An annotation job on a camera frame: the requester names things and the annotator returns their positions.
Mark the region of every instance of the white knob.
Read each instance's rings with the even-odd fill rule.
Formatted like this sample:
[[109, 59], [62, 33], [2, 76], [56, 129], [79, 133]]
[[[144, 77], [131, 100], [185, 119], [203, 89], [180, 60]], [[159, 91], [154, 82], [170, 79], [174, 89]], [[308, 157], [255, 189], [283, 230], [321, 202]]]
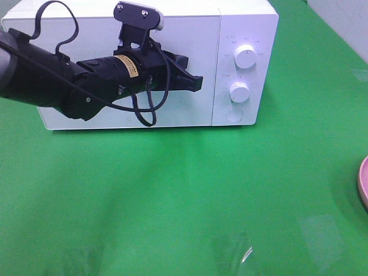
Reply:
[[245, 82], [235, 82], [230, 86], [230, 99], [233, 102], [245, 102], [251, 92]]
[[249, 44], [243, 44], [236, 48], [234, 52], [235, 64], [242, 69], [252, 67], [257, 60], [256, 49]]

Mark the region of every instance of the green table surface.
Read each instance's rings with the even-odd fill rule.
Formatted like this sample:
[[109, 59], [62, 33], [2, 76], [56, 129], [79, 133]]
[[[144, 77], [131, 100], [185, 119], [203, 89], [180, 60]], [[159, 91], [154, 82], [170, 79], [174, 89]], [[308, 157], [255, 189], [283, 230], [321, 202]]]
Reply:
[[253, 126], [52, 132], [0, 100], [0, 275], [368, 275], [368, 66], [272, 4]]

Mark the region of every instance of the pink bowl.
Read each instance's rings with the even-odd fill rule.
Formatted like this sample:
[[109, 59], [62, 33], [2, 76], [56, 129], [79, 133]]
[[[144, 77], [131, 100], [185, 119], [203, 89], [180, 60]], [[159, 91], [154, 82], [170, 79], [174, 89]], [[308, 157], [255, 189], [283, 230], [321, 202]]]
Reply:
[[362, 200], [368, 208], [368, 156], [363, 160], [359, 170], [358, 186]]

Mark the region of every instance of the yellow label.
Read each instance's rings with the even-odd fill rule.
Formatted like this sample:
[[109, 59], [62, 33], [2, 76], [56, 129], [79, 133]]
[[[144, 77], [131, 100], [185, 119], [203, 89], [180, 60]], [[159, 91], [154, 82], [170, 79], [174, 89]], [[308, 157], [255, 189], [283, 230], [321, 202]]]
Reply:
[[126, 69], [128, 69], [129, 76], [131, 78], [134, 78], [135, 76], [139, 76], [138, 69], [136, 65], [134, 64], [133, 60], [131, 60], [130, 58], [124, 55], [117, 55], [114, 57], [120, 59], [124, 63], [124, 65], [126, 66]]

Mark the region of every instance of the white wall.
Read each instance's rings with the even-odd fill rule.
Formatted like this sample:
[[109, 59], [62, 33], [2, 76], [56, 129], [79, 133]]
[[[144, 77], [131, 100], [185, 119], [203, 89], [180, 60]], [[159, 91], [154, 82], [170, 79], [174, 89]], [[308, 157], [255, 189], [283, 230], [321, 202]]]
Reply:
[[308, 0], [308, 5], [368, 63], [368, 0]]

